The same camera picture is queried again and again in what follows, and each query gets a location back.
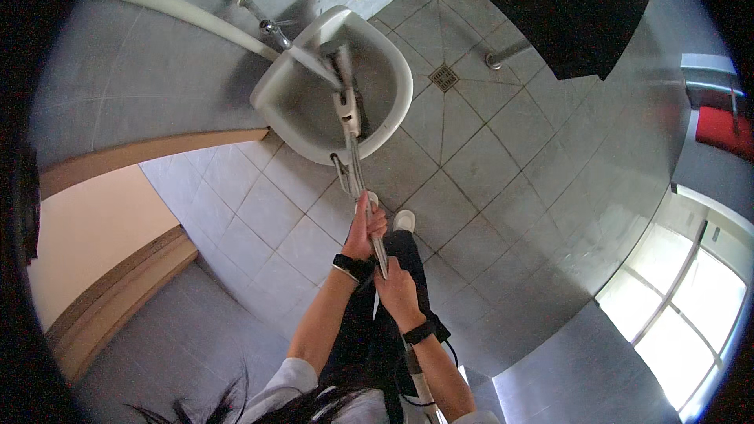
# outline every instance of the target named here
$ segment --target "black cable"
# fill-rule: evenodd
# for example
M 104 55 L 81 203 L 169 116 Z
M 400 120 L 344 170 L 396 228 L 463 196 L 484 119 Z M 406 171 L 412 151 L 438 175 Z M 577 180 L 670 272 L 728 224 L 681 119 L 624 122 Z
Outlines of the black cable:
M 458 356 L 456 354 L 456 350 L 453 349 L 453 346 L 450 345 L 450 343 L 448 342 L 448 340 L 445 340 L 444 342 L 445 342 L 445 344 L 448 344 L 448 347 L 450 348 L 450 352 L 453 353 L 453 360 L 456 361 L 456 369 L 458 369 Z M 431 406 L 433 404 L 436 404 L 435 401 L 432 401 L 431 403 L 424 403 L 424 404 L 422 404 L 422 403 L 415 403 L 412 400 L 410 400 L 408 396 L 406 396 L 403 393 L 401 393 L 401 391 L 400 391 L 401 388 L 398 385 L 397 371 L 398 371 L 398 365 L 401 364 L 401 361 L 405 361 L 405 360 L 406 360 L 406 356 L 405 355 L 401 355 L 401 358 L 399 358 L 395 362 L 395 367 L 393 367 L 393 381 L 395 381 L 395 390 L 398 391 L 398 394 L 401 396 L 401 398 L 403 398 L 403 400 L 405 400 L 411 406 L 416 406 L 417 408 L 426 408 L 427 406 Z

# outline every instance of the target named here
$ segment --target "sink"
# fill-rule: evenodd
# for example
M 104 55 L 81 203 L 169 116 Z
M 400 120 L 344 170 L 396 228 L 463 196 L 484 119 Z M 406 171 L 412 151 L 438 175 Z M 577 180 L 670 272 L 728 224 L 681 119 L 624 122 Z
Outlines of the sink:
M 411 70 L 385 35 L 343 5 L 317 17 L 293 44 L 316 52 L 320 44 L 334 39 L 351 43 L 353 74 L 367 121 L 359 142 L 363 159 L 382 146 L 406 117 L 413 92 Z M 329 156 L 337 153 L 344 163 L 351 160 L 333 106 L 332 87 L 290 52 L 272 63 L 250 100 L 278 136 L 307 159 L 332 165 Z

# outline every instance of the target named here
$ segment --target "faucet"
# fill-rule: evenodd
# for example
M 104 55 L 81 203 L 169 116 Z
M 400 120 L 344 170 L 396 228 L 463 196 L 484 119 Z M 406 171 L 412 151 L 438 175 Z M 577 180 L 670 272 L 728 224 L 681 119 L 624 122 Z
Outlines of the faucet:
M 291 42 L 280 29 L 281 24 L 289 21 L 275 22 L 273 20 L 270 20 L 269 18 L 265 18 L 265 14 L 262 13 L 262 11 L 259 9 L 259 6 L 254 3 L 254 0 L 239 0 L 238 4 L 254 14 L 259 19 L 259 33 L 272 37 L 272 39 L 276 43 L 278 43 L 278 46 L 280 48 L 290 49 Z

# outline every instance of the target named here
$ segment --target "red object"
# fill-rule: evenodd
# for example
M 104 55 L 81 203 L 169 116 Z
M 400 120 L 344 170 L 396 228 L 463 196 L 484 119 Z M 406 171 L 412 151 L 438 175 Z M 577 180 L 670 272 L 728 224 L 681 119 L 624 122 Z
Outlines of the red object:
M 754 163 L 754 137 L 749 120 L 739 115 L 735 123 L 738 129 L 733 114 L 727 110 L 702 107 L 699 109 L 696 139 Z

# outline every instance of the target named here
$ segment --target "black wrist strap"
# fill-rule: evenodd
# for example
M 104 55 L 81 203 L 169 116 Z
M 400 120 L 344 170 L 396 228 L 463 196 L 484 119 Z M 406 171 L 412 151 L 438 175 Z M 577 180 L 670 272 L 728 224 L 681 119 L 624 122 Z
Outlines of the black wrist strap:
M 419 344 L 422 340 L 427 339 L 430 334 L 434 334 L 434 323 L 429 319 L 423 325 L 414 327 L 403 335 L 403 339 L 411 345 Z
M 335 255 L 335 258 L 333 259 L 333 267 L 346 272 L 359 284 L 362 284 L 365 280 L 370 278 L 375 269 L 374 263 L 369 259 L 351 259 L 343 254 Z

